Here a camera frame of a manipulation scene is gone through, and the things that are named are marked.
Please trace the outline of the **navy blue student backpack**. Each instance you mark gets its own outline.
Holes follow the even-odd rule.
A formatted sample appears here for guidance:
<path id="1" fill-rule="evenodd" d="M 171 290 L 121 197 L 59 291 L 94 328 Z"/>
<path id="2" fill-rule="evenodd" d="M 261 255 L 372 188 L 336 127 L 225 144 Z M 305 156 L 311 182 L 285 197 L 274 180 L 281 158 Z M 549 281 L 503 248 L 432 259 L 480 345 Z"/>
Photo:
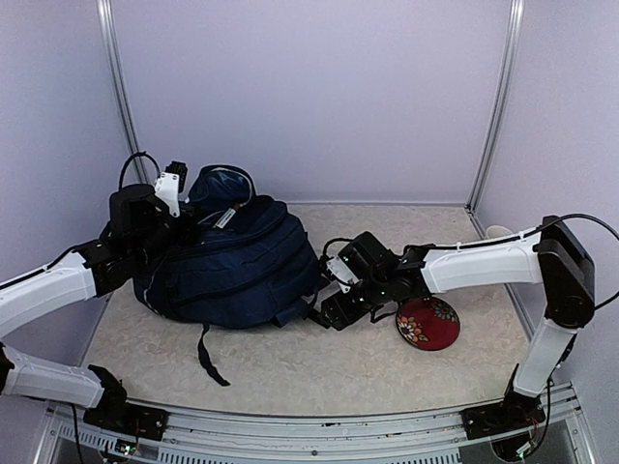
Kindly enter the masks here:
<path id="1" fill-rule="evenodd" d="M 213 164 L 201 168 L 186 203 L 197 212 L 197 239 L 170 247 L 133 279 L 141 304 L 205 330 L 282 327 L 310 313 L 326 284 L 304 225 L 284 202 L 257 193 L 244 169 Z M 216 228 L 237 204 L 235 217 Z"/>

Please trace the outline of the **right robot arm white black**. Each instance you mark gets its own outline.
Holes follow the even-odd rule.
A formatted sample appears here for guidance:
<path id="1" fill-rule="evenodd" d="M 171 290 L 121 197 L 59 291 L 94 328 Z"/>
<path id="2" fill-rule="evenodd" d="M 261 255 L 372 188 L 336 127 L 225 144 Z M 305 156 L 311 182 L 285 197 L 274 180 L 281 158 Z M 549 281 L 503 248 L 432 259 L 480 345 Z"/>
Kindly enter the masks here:
<path id="1" fill-rule="evenodd" d="M 524 359 L 515 367 L 494 418 L 514 429 L 533 410 L 578 332 L 596 312 L 595 265 L 563 217 L 501 238 L 455 245 L 408 245 L 395 253 L 365 231 L 344 240 L 336 256 L 322 255 L 326 277 L 339 289 L 313 319 L 341 331 L 366 315 L 380 319 L 387 304 L 405 306 L 453 292 L 510 284 L 540 285 L 545 312 Z"/>

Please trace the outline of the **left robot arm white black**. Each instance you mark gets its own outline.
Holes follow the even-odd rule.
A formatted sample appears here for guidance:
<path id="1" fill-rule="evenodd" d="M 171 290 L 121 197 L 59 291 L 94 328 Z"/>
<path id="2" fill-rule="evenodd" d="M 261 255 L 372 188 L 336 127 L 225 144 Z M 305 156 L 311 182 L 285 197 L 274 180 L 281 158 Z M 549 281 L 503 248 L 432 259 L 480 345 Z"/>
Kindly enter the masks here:
<path id="1" fill-rule="evenodd" d="M 110 221 L 93 241 L 72 246 L 51 263 L 1 285 L 1 335 L 67 305 L 105 296 L 146 272 L 168 249 L 186 241 L 193 221 L 181 209 L 178 174 L 154 185 L 120 188 L 110 197 Z M 117 430 L 129 428 L 135 409 L 102 367 L 77 367 L 1 345 L 1 393 L 72 403 L 96 410 Z"/>

